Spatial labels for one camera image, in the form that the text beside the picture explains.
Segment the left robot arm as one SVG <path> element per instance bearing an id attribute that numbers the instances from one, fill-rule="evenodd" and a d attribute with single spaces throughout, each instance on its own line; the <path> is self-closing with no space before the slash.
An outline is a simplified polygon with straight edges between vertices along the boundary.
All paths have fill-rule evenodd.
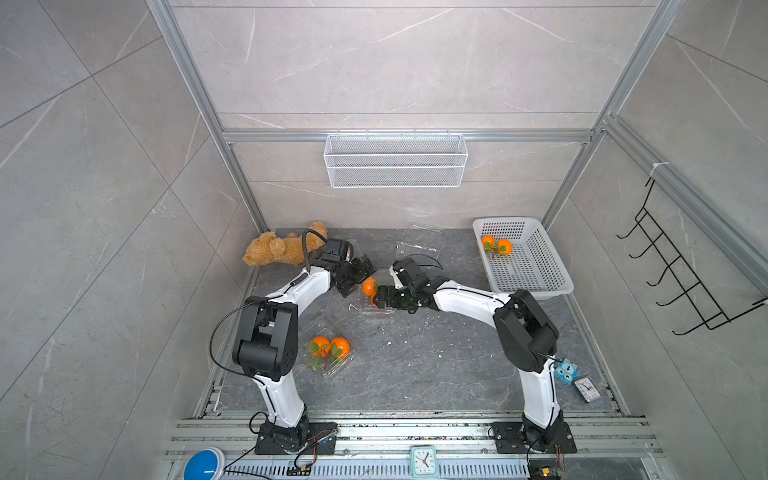
<path id="1" fill-rule="evenodd" d="M 306 405 L 293 376 L 299 354 L 299 317 L 319 297 L 335 288 L 347 297 L 375 271 L 366 255 L 355 254 L 351 242 L 327 239 L 307 229 L 298 238 L 303 256 L 299 275 L 282 289 L 251 296 L 231 313 L 240 315 L 232 361 L 237 372 L 260 389 L 266 422 L 282 434 L 308 433 Z"/>

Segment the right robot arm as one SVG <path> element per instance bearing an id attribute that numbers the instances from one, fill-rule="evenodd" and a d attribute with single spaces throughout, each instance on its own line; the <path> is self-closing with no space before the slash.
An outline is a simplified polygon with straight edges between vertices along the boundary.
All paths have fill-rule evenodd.
<path id="1" fill-rule="evenodd" d="M 456 313 L 493 327 L 502 350 L 518 369 L 524 410 L 521 435 L 539 450 L 563 425 L 554 379 L 559 331 L 534 296 L 518 289 L 511 294 L 472 288 L 446 277 L 429 277 L 411 258 L 389 269 L 394 283 L 364 283 L 364 292 L 379 309 L 420 308 Z"/>

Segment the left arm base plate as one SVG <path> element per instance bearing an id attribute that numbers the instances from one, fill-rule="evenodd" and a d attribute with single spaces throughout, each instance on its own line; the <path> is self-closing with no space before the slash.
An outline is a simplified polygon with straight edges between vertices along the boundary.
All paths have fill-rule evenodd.
<path id="1" fill-rule="evenodd" d="M 338 425 L 334 422 L 300 423 L 297 427 L 284 428 L 265 423 L 260 427 L 256 455 L 297 454 L 310 446 L 309 453 L 332 455 L 335 452 Z"/>

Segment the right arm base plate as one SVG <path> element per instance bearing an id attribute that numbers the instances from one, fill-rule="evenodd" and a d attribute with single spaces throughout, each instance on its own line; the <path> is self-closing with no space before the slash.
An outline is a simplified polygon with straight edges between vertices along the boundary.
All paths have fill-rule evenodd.
<path id="1" fill-rule="evenodd" d="M 562 419 L 546 429 L 527 421 L 493 422 L 490 436 L 499 454 L 577 452 L 570 426 Z"/>

